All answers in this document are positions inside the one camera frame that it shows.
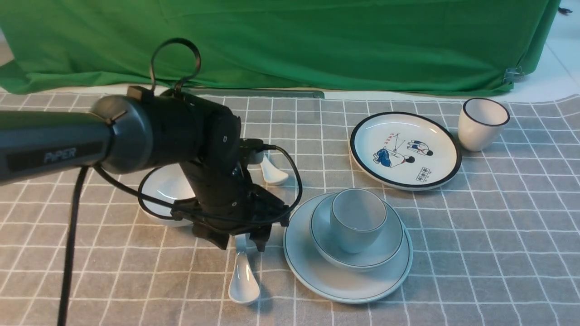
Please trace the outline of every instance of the green cloth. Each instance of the green cloth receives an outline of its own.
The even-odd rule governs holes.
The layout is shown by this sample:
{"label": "green cloth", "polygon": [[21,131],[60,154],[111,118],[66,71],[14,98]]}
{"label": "green cloth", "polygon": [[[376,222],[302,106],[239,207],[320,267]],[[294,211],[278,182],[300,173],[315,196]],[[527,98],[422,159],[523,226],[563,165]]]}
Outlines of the green cloth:
{"label": "green cloth", "polygon": [[[530,73],[559,0],[18,0],[0,1],[15,60],[0,86],[149,83],[162,41],[183,37],[202,56],[195,86],[315,87],[488,96]],[[166,85],[193,55],[162,50]]]}

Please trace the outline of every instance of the gray cup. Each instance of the gray cup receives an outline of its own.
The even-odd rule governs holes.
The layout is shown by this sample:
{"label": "gray cup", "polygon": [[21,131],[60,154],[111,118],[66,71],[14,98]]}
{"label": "gray cup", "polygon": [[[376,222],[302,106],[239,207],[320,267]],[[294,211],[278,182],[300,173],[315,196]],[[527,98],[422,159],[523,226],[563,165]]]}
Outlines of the gray cup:
{"label": "gray cup", "polygon": [[347,189],[332,200],[330,228],[341,249],[359,253],[368,248],[387,221],[385,203],[364,189]]}

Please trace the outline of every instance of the cup with black rim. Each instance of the cup with black rim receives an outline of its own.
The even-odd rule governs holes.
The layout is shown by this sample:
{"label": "cup with black rim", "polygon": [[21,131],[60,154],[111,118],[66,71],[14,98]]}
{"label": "cup with black rim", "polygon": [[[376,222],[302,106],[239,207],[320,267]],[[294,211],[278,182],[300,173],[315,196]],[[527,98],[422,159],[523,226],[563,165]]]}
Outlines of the cup with black rim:
{"label": "cup with black rim", "polygon": [[459,142],[469,151],[491,145],[509,122],[508,110],[490,99],[469,99],[459,115]]}
{"label": "cup with black rim", "polygon": [[339,247],[349,253],[367,249],[380,235],[387,221],[385,203],[374,193],[346,189],[332,200],[330,230]]}

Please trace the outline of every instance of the white ceramic spoon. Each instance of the white ceramic spoon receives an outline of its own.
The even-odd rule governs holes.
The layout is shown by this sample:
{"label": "white ceramic spoon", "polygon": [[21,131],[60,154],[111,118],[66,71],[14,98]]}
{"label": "white ceramic spoon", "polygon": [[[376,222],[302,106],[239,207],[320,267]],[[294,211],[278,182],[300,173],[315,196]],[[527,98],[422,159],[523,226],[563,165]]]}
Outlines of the white ceramic spoon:
{"label": "white ceramic spoon", "polygon": [[260,167],[262,167],[264,181],[270,186],[279,186],[288,180],[288,174],[276,168],[266,155],[264,155]]}
{"label": "white ceramic spoon", "polygon": [[260,297],[260,286],[252,273],[246,255],[246,234],[235,237],[235,268],[231,276],[230,299],[239,305],[250,305]]}

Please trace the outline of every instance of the plate with black rim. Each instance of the plate with black rim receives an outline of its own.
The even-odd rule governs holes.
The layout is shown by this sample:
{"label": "plate with black rim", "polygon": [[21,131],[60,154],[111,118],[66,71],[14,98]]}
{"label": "plate with black rim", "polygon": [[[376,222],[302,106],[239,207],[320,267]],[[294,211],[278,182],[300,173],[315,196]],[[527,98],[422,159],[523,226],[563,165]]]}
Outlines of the plate with black rim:
{"label": "plate with black rim", "polygon": [[354,128],[349,149],[373,179],[402,190],[429,190],[449,182],[461,166],[461,151],[440,124],[420,115],[385,112]]}

